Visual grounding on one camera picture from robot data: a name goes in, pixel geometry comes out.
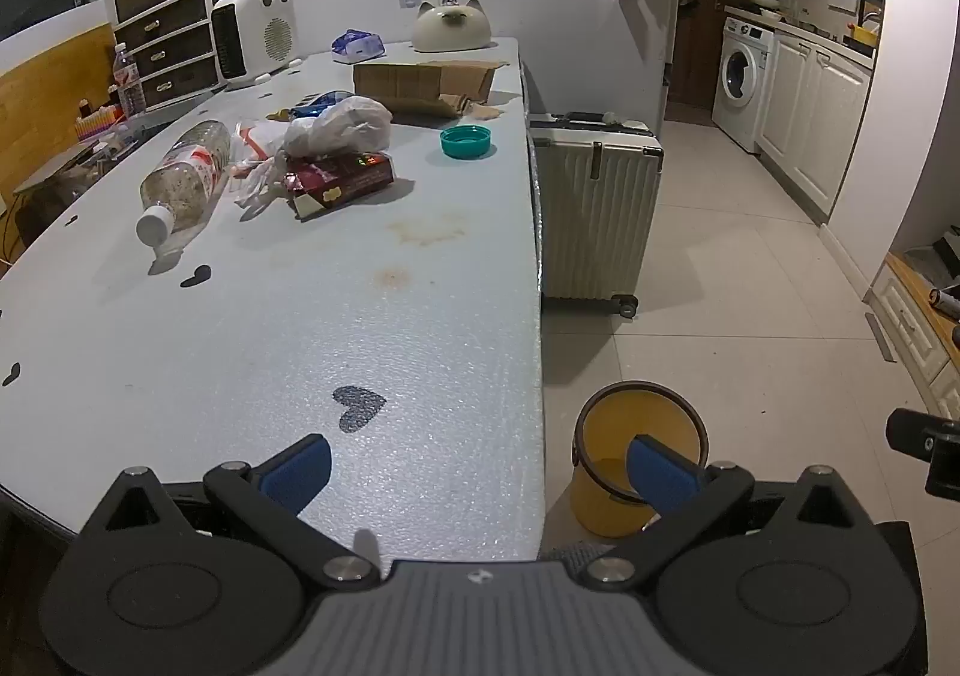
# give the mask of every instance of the black heart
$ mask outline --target black heart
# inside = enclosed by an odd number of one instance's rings
[[[203,283],[205,280],[210,280],[210,275],[212,275],[212,273],[213,270],[210,270],[210,265],[202,264],[193,271],[192,278],[187,278],[187,280],[181,281],[181,288],[189,289],[191,286],[197,286],[200,283]]]
[[[367,426],[387,402],[376,392],[359,386],[341,386],[334,391],[333,398],[347,406],[347,411],[340,417],[340,430],[347,434]]]
[[[9,386],[20,377],[20,363],[14,362],[10,369],[10,375],[3,379],[3,385]]]

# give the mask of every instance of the suitcase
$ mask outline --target suitcase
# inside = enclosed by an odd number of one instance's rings
[[[541,191],[542,291],[637,315],[637,280],[664,149],[642,123],[592,113],[530,115]]]

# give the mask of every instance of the plastic bottle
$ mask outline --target plastic bottle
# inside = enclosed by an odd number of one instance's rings
[[[117,43],[114,50],[117,56],[113,60],[113,79],[117,81],[120,107],[123,107],[126,117],[133,118],[147,109],[143,83],[140,82],[140,70],[136,67],[136,61],[128,56],[126,42]]]
[[[203,121],[184,134],[140,186],[143,215],[136,236],[151,248],[203,217],[230,157],[230,135],[219,121]]]

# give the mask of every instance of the gray ribbed panel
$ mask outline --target gray ribbed panel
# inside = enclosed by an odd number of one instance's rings
[[[475,584],[477,570],[493,578]],[[399,563],[320,604],[270,676],[706,676],[634,598],[573,584],[560,563]]]
[[[544,294],[571,299],[634,294],[653,221],[661,157],[642,148],[605,145],[599,179],[592,181],[592,146],[563,142],[563,131],[551,131],[553,139],[546,144],[539,138],[544,133],[536,132]]]

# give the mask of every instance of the bucket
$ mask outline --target bucket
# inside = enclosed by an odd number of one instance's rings
[[[622,381],[597,392],[573,431],[570,505],[577,521],[601,537],[624,537],[654,516],[630,486],[627,447],[651,435],[690,462],[707,465],[707,430],[678,393],[648,381]]]

